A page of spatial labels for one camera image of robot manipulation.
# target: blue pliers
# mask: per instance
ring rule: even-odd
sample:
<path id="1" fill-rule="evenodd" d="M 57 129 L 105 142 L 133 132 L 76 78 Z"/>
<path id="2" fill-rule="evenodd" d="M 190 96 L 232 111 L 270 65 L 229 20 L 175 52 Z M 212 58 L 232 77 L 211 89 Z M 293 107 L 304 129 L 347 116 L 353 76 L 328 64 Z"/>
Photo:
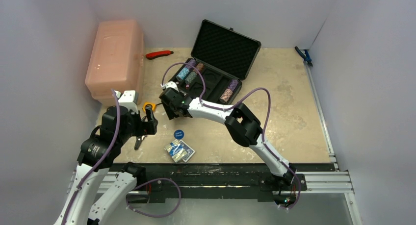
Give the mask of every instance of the blue pliers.
<path id="1" fill-rule="evenodd" d="M 303 52 L 296 46 L 295 47 L 295 50 L 298 52 L 298 54 L 303 58 L 303 60 L 305 61 L 305 62 L 307 62 L 308 63 L 308 65 L 310 66 L 310 67 L 313 67 L 313 65 L 312 65 L 312 59 L 311 59 L 311 57 L 309 56 L 309 53 L 308 53 L 308 51 L 307 50 L 304 50 L 305 51 L 305 54 L 303 54 Z"/>

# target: white wall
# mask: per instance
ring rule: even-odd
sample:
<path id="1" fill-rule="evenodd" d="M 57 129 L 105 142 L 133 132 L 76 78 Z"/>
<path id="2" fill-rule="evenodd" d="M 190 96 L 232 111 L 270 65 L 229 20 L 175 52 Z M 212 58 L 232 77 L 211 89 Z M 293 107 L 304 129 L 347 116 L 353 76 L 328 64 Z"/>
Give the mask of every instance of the white wall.
<path id="1" fill-rule="evenodd" d="M 311 48 L 340 166 L 366 225 L 415 224 L 416 0 L 338 0 Z"/>
<path id="2" fill-rule="evenodd" d="M 0 224 L 53 224 L 99 105 L 86 0 L 0 0 Z"/>
<path id="3" fill-rule="evenodd" d="M 140 22 L 147 47 L 192 47 L 208 19 L 272 48 L 309 48 L 335 1 L 89 0 L 100 20 Z"/>

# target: black foam insert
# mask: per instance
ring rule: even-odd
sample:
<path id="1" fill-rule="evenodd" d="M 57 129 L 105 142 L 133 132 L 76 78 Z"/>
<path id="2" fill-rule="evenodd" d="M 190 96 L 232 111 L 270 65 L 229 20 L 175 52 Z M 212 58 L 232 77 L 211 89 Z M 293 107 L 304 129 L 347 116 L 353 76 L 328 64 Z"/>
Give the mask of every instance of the black foam insert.
<path id="1" fill-rule="evenodd" d="M 257 40 L 203 20 L 191 55 L 244 80 L 260 47 Z"/>
<path id="2" fill-rule="evenodd" d="M 193 98 L 197 98 L 199 97 L 199 95 L 202 93 L 202 90 L 203 90 L 201 78 L 198 75 L 190 84 L 190 86 L 187 88 L 185 79 L 183 79 L 182 81 L 178 81 L 176 79 L 176 76 L 179 74 L 179 72 L 182 70 L 183 67 L 185 67 L 185 65 L 183 65 L 175 73 L 175 75 L 170 79 L 170 81 L 177 82 L 178 88 L 182 92 L 190 94 Z M 205 90 L 204 95 L 202 96 L 202 99 L 222 104 L 219 99 L 233 78 L 207 65 L 205 65 L 205 69 L 202 71 L 202 76 L 204 77 L 204 81 L 206 85 L 206 90 Z M 237 96 L 238 92 L 241 89 L 241 85 L 242 83 L 239 80 L 237 87 L 233 91 L 233 94 L 231 95 L 228 102 L 225 104 L 230 104 L 234 100 L 234 98 Z"/>

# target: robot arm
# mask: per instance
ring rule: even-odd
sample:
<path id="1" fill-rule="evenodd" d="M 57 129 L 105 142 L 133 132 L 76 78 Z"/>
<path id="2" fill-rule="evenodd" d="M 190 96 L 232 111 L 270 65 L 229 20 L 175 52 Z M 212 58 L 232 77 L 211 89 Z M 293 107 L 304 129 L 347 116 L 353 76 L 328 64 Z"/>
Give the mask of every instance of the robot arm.
<path id="1" fill-rule="evenodd" d="M 179 116 L 204 118 L 225 125 L 232 139 L 243 147 L 251 148 L 266 163 L 275 177 L 283 180 L 287 185 L 292 183 L 294 175 L 283 164 L 289 165 L 293 172 L 296 172 L 296 169 L 276 151 L 267 138 L 265 144 L 280 158 L 280 161 L 266 149 L 262 141 L 263 129 L 260 127 L 260 121 L 246 105 L 240 103 L 234 109 L 226 111 L 225 109 L 230 108 L 230 105 L 204 101 L 205 104 L 223 109 L 220 111 L 203 106 L 198 98 L 181 94 L 173 82 L 168 82 L 166 87 L 159 98 L 169 119 Z"/>
<path id="2" fill-rule="evenodd" d="M 138 93 L 136 91 L 125 91 L 122 95 L 116 92 L 120 104 L 120 128 L 113 148 L 106 158 L 98 165 L 90 175 L 88 172 L 101 159 L 109 148 L 110 142 L 115 134 L 117 110 L 115 106 L 109 107 L 102 116 L 102 124 L 96 127 L 90 137 L 81 145 L 78 155 L 78 165 L 74 184 L 69 192 L 64 208 L 59 215 L 55 225 L 77 224 L 77 225 L 97 225 L 103 224 L 108 214 L 112 212 L 128 191 L 134 188 L 138 182 L 138 177 L 143 177 L 140 167 L 136 170 L 126 169 L 125 173 L 120 174 L 120 180 L 116 181 L 111 188 L 94 203 L 98 188 L 107 175 L 114 159 L 120 154 L 121 147 L 132 136 L 142 136 L 156 134 L 157 120 L 153 116 L 151 108 L 146 108 L 147 121 L 141 121 L 137 109 Z M 77 188 L 80 180 L 86 175 L 81 188 Z M 62 220 L 68 208 L 66 223 Z"/>

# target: case lid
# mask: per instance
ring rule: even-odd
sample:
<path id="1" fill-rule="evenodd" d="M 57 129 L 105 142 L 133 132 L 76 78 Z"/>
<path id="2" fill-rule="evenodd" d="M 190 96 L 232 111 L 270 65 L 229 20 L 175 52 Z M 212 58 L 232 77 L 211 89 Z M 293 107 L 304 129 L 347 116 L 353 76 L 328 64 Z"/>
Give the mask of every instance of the case lid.
<path id="1" fill-rule="evenodd" d="M 191 56 L 243 80 L 260 47 L 260 41 L 203 20 Z"/>

